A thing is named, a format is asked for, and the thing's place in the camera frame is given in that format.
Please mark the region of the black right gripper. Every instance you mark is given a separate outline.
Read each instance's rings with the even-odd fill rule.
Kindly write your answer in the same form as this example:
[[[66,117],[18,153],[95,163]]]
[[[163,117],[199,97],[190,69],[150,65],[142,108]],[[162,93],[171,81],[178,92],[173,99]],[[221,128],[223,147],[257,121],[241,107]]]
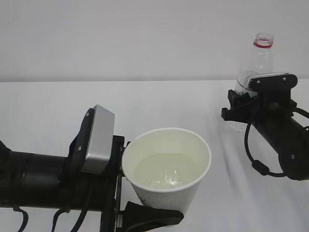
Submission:
[[[271,92],[251,91],[239,95],[229,90],[230,108],[221,109],[224,121],[247,123],[246,130],[255,127],[260,131],[295,131],[299,123],[293,119],[297,103],[291,99],[291,90]]]

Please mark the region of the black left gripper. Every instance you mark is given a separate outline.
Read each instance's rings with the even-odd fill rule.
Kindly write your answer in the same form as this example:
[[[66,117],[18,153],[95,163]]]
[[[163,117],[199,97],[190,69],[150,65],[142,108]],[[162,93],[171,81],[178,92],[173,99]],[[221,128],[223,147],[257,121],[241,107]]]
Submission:
[[[60,215],[72,209],[80,209],[72,232],[77,232],[88,211],[100,211],[100,232],[112,232],[115,228],[115,193],[120,174],[120,159],[123,148],[126,149],[130,141],[124,146],[125,138],[115,135],[112,139],[111,157],[107,166],[99,174],[81,171],[82,154],[85,152],[85,139],[76,136],[69,146],[60,186],[64,191],[65,206],[58,210]],[[183,213],[177,210],[151,208],[128,202],[117,219],[118,232],[147,232],[153,229],[174,226],[183,220]]]

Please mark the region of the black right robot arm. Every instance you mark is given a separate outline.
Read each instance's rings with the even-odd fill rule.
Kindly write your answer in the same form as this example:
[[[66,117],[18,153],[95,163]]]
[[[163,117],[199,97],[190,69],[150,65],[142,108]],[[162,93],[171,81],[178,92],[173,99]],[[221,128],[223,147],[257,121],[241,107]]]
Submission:
[[[259,92],[253,98],[248,93],[239,95],[234,90],[227,94],[230,108],[222,108],[225,121],[246,124],[244,148],[251,166],[259,174],[288,177],[304,181],[309,178],[309,128],[293,119],[294,113],[308,117],[307,111],[298,108],[289,90]],[[278,154],[282,172],[275,173],[255,159],[249,150],[249,132],[254,127]]]

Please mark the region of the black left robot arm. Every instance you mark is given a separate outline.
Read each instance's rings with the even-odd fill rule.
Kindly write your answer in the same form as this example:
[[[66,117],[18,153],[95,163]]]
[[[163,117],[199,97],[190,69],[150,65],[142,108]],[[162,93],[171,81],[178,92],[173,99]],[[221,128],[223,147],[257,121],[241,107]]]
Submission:
[[[67,157],[15,152],[0,146],[0,205],[23,213],[20,231],[28,223],[25,207],[54,208],[53,220],[62,213],[79,210],[73,227],[78,231],[88,211],[101,213],[102,232],[145,232],[173,226],[183,220],[177,210],[156,209],[128,202],[120,210],[123,136],[114,136],[112,165],[100,174],[77,173],[65,178]]]

